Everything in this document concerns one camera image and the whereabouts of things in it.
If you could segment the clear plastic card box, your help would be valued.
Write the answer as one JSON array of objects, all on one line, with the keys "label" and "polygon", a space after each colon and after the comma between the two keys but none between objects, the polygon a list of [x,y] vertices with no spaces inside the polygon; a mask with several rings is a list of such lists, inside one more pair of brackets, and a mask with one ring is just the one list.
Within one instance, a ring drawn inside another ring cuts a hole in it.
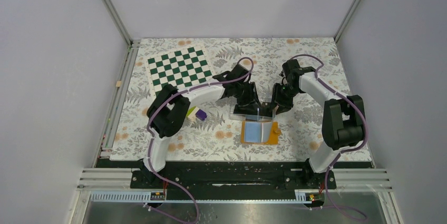
[{"label": "clear plastic card box", "polygon": [[270,102],[255,102],[246,106],[236,104],[229,117],[238,121],[268,122],[275,118],[275,111]]}]

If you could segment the orange leather card holder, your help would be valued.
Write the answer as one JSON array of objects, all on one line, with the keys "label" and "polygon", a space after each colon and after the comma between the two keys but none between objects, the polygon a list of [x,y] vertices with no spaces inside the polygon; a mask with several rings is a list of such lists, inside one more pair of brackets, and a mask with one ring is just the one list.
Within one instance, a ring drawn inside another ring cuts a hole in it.
[{"label": "orange leather card holder", "polygon": [[277,122],[243,121],[241,129],[242,144],[276,145],[282,135]]}]

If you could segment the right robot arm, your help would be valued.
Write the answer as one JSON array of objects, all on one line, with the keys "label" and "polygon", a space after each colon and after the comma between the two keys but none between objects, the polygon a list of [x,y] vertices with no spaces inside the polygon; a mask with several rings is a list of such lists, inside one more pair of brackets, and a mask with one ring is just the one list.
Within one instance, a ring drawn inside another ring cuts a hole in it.
[{"label": "right robot arm", "polygon": [[294,97],[308,94],[323,108],[322,136],[324,142],[306,161],[302,174],[304,185],[315,188],[323,182],[323,172],[329,170],[341,154],[362,148],[368,131],[364,115],[364,102],[358,95],[346,96],[326,84],[318,70],[299,65],[296,57],[282,65],[281,83],[273,88],[271,109],[273,114],[293,108]]}]

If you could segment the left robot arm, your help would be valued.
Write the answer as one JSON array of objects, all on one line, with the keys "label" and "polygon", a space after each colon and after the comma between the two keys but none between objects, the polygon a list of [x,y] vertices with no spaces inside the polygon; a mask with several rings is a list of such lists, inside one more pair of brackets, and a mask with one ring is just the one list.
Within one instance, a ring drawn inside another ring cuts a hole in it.
[{"label": "left robot arm", "polygon": [[213,76],[191,87],[178,89],[167,84],[147,110],[149,147],[143,158],[147,168],[143,181],[152,188],[163,183],[162,169],[166,165],[170,137],[177,134],[184,124],[188,110],[202,103],[215,102],[238,96],[237,87],[249,83],[251,70],[233,69]]}]

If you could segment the floral patterned table mat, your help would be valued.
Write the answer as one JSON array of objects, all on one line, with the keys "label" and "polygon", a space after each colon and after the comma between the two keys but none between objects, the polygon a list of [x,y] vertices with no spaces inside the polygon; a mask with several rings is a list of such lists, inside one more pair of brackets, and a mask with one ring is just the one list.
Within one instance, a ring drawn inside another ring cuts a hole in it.
[{"label": "floral patterned table mat", "polygon": [[112,161],[304,161],[351,97],[332,38],[146,38]]}]

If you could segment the green white purple toy blocks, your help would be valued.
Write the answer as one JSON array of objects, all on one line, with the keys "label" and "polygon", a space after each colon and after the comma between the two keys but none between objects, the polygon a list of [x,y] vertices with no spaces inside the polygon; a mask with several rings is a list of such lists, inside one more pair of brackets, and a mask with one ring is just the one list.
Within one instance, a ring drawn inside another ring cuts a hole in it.
[{"label": "green white purple toy blocks", "polygon": [[191,122],[195,122],[196,120],[204,121],[207,118],[207,114],[205,111],[193,106],[188,110],[186,118]]}]

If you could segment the green white chessboard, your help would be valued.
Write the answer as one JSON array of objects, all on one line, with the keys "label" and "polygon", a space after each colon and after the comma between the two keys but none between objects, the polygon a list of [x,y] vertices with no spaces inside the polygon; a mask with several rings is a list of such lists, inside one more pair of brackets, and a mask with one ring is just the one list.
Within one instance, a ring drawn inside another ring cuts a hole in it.
[{"label": "green white chessboard", "polygon": [[203,45],[188,45],[144,59],[151,96],[170,84],[178,89],[207,82],[216,75]]}]

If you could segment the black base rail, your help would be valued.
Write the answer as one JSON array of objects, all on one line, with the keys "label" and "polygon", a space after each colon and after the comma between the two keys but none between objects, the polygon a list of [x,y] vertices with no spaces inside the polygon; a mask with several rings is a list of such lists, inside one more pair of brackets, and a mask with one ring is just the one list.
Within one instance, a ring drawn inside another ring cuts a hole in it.
[{"label": "black base rail", "polygon": [[196,200],[286,200],[295,190],[336,189],[333,172],[313,174],[304,162],[192,162],[168,161],[159,175],[141,167],[132,172],[132,189],[160,189],[169,200],[188,200],[174,183]]}]

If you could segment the left aluminium frame post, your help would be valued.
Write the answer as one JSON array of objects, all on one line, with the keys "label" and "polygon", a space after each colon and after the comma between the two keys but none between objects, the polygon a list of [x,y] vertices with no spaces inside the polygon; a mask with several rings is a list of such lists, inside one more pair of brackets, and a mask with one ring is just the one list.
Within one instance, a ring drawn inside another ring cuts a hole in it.
[{"label": "left aluminium frame post", "polygon": [[101,1],[103,2],[107,12],[109,13],[113,23],[115,24],[124,42],[126,43],[127,46],[131,46],[133,44],[133,39],[131,38],[129,32],[125,28],[118,11],[116,10],[115,6],[112,3],[112,0],[101,0]]}]

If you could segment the aluminium frame post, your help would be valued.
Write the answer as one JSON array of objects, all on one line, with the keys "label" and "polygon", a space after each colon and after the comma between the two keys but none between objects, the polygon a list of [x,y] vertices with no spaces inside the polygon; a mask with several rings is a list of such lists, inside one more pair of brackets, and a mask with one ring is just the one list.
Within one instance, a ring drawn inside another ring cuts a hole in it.
[{"label": "aluminium frame post", "polygon": [[118,11],[116,10],[115,6],[112,3],[112,0],[101,0],[101,1],[103,2],[107,12],[109,13],[113,23],[115,24],[124,42],[126,43],[127,46],[131,46],[133,44],[133,39],[131,38],[129,32],[125,28]]},{"label": "aluminium frame post", "polygon": [[362,0],[353,0],[345,17],[343,18],[335,36],[334,41],[337,44],[339,40],[342,38],[344,31],[346,30],[347,26],[350,23],[351,18],[353,17],[354,13],[356,12],[358,6],[360,5]]}]

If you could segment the right aluminium frame post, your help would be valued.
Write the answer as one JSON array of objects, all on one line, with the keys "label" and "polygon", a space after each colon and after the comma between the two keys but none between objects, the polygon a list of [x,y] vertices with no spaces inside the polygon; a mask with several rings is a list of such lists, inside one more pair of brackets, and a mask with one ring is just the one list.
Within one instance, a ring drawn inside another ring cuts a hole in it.
[{"label": "right aluminium frame post", "polygon": [[343,18],[335,36],[334,41],[337,44],[339,40],[342,38],[344,31],[346,30],[347,26],[350,23],[351,18],[353,17],[354,13],[356,12],[358,6],[360,5],[362,0],[353,0],[345,17]]}]

